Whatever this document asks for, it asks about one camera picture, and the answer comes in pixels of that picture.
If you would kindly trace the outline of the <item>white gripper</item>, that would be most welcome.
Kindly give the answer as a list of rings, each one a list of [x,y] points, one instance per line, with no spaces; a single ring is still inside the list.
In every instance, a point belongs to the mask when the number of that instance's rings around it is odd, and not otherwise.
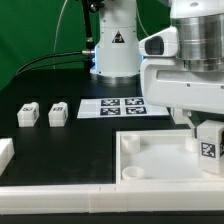
[[[142,95],[148,104],[224,114],[224,72],[191,72],[176,58],[145,58],[140,67]],[[197,139],[197,126],[185,121]]]

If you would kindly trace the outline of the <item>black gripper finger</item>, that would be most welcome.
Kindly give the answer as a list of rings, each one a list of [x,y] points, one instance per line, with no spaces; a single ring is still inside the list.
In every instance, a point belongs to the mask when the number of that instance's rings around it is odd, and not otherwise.
[[[224,130],[221,134],[221,142],[220,142],[220,156],[224,155]]]

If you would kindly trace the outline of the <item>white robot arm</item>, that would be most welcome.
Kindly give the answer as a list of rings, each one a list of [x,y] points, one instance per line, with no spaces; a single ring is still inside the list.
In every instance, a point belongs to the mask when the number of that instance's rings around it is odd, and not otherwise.
[[[136,36],[136,0],[90,0],[100,40],[86,50],[91,77],[118,84],[139,79],[153,105],[224,114],[224,0],[165,0],[171,25]]]

